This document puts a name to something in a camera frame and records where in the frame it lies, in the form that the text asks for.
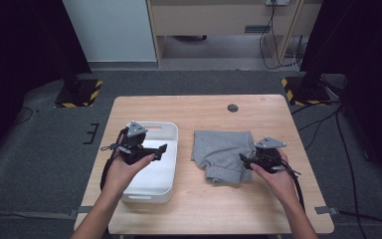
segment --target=human hand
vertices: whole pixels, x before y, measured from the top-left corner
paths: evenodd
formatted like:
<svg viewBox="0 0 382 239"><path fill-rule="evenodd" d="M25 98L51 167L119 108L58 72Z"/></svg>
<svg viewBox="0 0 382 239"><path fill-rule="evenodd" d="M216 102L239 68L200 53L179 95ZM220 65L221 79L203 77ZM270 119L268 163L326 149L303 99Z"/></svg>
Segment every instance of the human hand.
<svg viewBox="0 0 382 239"><path fill-rule="evenodd" d="M149 154L143 157L138 162L128 165L126 164L118 151L116 150L115 158L107 171L107 176L103 191L114 192L117 197L121 197L123 191L132 181L132 178L145 166L147 166L154 158L154 154Z"/></svg>
<svg viewBox="0 0 382 239"><path fill-rule="evenodd" d="M281 155L281 158L287 162L287 155L280 148L277 148L277 150ZM293 180L287 171L281 170L276 173L268 173L262 167L254 163L251 163L251 168L258 176L265 180L273 195L281 203L291 200L297 201Z"/></svg>

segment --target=white cabinet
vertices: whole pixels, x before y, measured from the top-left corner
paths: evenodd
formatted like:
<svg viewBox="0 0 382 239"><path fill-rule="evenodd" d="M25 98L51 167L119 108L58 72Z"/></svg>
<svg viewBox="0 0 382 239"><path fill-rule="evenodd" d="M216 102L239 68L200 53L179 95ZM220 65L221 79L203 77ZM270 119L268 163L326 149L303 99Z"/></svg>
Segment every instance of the white cabinet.
<svg viewBox="0 0 382 239"><path fill-rule="evenodd" d="M145 0L64 0L89 62L156 62Z"/></svg>

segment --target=fabric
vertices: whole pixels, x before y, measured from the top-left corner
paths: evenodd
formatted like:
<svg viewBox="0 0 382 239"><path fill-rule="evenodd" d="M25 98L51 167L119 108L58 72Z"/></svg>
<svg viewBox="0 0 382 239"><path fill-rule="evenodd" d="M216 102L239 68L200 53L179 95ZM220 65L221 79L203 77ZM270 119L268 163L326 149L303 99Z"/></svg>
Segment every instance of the fabric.
<svg viewBox="0 0 382 239"><path fill-rule="evenodd" d="M250 157L254 149L249 131L196 130L192 158L214 183L240 183L251 179L251 171L245 169L239 153Z"/></svg>

